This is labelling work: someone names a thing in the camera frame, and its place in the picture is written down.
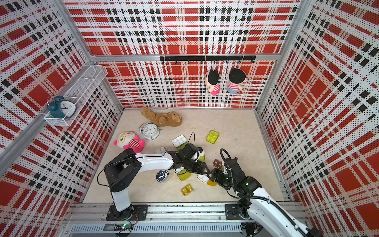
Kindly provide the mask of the yellow pillbox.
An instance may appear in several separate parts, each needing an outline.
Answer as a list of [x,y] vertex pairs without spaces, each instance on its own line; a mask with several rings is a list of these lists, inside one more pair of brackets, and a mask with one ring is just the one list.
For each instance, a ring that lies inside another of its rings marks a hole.
[[205,174],[204,175],[201,175],[201,174],[198,174],[197,175],[197,178],[198,180],[200,180],[202,183],[205,183],[209,186],[212,186],[212,187],[215,187],[217,185],[216,182],[213,182],[211,181]]

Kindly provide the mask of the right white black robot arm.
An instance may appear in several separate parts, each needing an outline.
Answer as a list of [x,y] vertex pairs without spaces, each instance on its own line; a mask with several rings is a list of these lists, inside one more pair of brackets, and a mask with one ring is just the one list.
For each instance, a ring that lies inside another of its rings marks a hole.
[[239,215],[258,222],[274,237],[321,237],[283,209],[253,177],[245,175],[237,159],[223,158],[224,170],[214,169],[212,179],[239,197]]

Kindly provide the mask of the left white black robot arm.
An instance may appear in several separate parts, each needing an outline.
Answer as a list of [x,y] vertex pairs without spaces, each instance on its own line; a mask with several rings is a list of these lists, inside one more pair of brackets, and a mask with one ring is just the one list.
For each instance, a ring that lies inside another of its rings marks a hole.
[[192,159],[202,148],[188,143],[179,151],[165,151],[163,154],[141,154],[128,148],[111,160],[100,173],[104,173],[110,189],[113,204],[106,220],[123,220],[135,214],[131,204],[128,186],[138,173],[150,170],[177,170],[184,168],[189,173],[207,175],[210,171],[199,158]]

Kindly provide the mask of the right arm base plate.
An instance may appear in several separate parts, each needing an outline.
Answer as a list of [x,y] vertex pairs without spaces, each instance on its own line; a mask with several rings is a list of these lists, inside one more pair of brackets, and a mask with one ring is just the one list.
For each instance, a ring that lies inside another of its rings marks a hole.
[[252,220],[237,203],[225,204],[225,216],[227,220]]

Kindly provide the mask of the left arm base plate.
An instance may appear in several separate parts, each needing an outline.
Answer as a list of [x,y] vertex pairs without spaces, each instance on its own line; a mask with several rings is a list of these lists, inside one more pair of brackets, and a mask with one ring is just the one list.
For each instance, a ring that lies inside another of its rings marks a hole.
[[110,206],[106,220],[107,221],[144,221],[146,220],[148,205],[131,205],[123,211],[117,211],[114,203]]

